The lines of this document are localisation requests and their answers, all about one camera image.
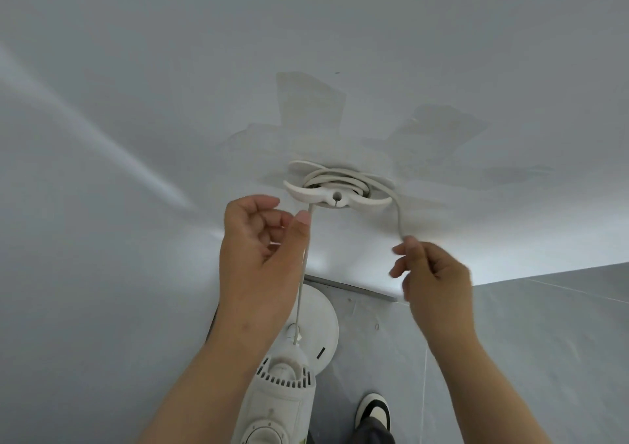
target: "cord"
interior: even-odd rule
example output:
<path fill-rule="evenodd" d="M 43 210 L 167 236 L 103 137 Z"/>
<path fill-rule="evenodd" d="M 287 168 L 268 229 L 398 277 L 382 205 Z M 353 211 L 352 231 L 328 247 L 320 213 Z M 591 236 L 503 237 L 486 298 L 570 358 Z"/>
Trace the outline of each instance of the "cord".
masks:
<path fill-rule="evenodd" d="M 397 208 L 397 233 L 399 234 L 400 239 L 404 240 L 405 234 L 402 230 L 402 206 L 400 204 L 399 196 L 395 192 L 393 192 L 391 189 L 389 189 L 384 184 L 378 182 L 377 180 L 372 179 L 371 177 L 367 177 L 365 176 L 365 174 L 352 171 L 350 169 L 328 169 L 324 166 L 321 166 L 320 164 L 313 163 L 313 165 L 318 166 L 319 169 L 310 172 L 310 174 L 304 177 L 302 187 L 311 188 L 330 184 L 334 185 L 335 187 L 348 188 L 363 197 L 370 197 L 372 188 L 376 188 L 387 194 L 391 199 L 393 199 L 393 202 L 395 202 Z M 315 204 L 311 203 L 308 206 L 308 212 L 311 216 L 314 210 Z M 297 337 L 299 336 L 299 310 L 301 309 L 301 289 L 304 286 L 304 277 L 306 275 L 306 261 L 308 260 L 309 248 L 310 244 L 308 245 L 308 247 L 306 247 L 306 251 L 304 252 L 304 260 L 301 270 L 301 281 L 299 282 L 299 290 L 297 291 L 297 317 L 295 319 L 295 338 L 293 340 L 293 345 L 297 344 Z"/>

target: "shoe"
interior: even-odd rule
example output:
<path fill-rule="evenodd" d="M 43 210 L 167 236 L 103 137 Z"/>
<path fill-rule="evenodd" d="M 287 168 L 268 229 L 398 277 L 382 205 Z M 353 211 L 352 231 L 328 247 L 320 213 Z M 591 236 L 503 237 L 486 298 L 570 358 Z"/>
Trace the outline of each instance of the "shoe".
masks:
<path fill-rule="evenodd" d="M 358 410 L 356 411 L 355 426 L 358 427 L 358 425 L 368 417 L 376 418 L 387 428 L 387 431 L 391 431 L 389 405 L 384 398 L 377 393 L 367 394 L 362 398 L 362 401 L 360 401 L 358 405 Z"/>

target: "hand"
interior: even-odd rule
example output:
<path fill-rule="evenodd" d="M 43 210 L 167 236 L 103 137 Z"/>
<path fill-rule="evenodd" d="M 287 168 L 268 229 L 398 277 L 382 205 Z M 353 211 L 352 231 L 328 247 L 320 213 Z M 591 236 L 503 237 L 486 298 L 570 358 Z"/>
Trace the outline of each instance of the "hand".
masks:
<path fill-rule="evenodd" d="M 274 209 L 278 204 L 277 197 L 250 195 L 225 209 L 212 333 L 244 345 L 255 366 L 291 314 L 310 240 L 309 213 L 293 217 Z"/>
<path fill-rule="evenodd" d="M 393 248 L 397 259 L 389 275 L 400 277 L 404 298 L 433 353 L 476 342 L 469 270 L 444 249 L 407 236 Z"/>

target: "pant leg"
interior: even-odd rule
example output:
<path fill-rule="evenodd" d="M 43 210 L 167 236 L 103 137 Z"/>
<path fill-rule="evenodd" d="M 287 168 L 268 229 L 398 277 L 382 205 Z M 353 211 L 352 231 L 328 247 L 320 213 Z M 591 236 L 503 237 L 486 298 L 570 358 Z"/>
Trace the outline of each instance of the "pant leg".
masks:
<path fill-rule="evenodd" d="M 347 444 L 395 444 L 395 439 L 384 424 L 370 416 L 358 425 Z"/>

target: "round white base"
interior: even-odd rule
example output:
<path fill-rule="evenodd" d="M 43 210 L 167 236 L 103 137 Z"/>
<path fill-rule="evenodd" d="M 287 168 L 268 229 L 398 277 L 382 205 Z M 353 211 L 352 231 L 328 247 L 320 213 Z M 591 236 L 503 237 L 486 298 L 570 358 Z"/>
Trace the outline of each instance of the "round white base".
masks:
<path fill-rule="evenodd" d="M 295 336 L 297 301 L 288 321 L 276 338 L 271 350 Z M 299 334 L 297 342 L 308 357 L 308 365 L 314 374 L 319 374 L 329 364 L 338 345 L 338 319 L 332 303 L 319 290 L 310 285 L 303 285 L 301 291 L 301 310 L 299 310 Z"/>

